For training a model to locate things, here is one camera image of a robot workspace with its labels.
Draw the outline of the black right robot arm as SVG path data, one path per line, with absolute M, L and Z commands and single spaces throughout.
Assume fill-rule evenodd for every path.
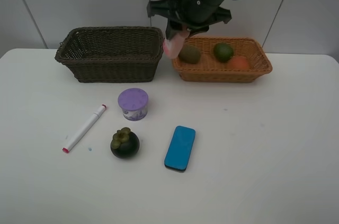
M 205 33 L 209 26 L 231 19 L 231 12 L 220 5 L 224 0 L 158 0 L 149 1 L 148 17 L 155 15 L 167 19 L 165 35 L 172 39 L 177 33 L 186 28 L 190 37 Z

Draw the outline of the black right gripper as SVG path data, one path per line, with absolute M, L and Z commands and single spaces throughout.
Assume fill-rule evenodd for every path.
M 220 6 L 209 5 L 202 0 L 157 0 L 147 4 L 147 15 L 159 15 L 167 19 L 165 35 L 167 40 L 175 36 L 189 36 L 209 31 L 209 26 L 223 22 L 227 24 L 231 19 L 230 10 Z

